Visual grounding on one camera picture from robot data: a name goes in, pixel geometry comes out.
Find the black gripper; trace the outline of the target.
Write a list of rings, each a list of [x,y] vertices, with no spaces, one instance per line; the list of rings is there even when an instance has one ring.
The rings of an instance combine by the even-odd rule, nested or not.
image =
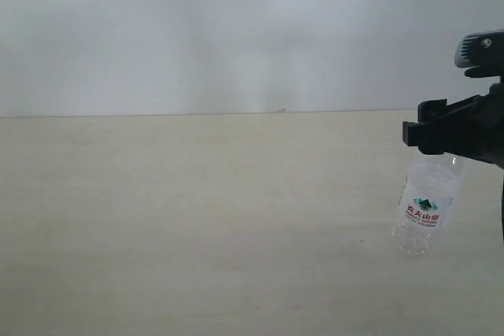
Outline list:
[[[420,103],[417,121],[402,122],[402,141],[424,155],[451,153],[502,167],[503,77],[484,96]]]

